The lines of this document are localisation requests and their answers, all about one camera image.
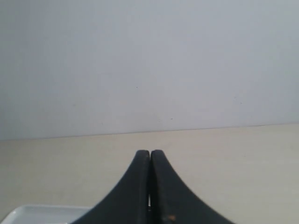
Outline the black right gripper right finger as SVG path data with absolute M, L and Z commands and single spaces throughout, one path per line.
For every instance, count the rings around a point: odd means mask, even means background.
M 150 203 L 153 224 L 231 224 L 182 181 L 162 150 L 151 152 Z

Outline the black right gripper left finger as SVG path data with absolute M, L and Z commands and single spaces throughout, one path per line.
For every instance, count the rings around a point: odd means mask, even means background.
M 101 202 L 74 224 L 146 224 L 150 154 L 138 150 L 123 177 Z

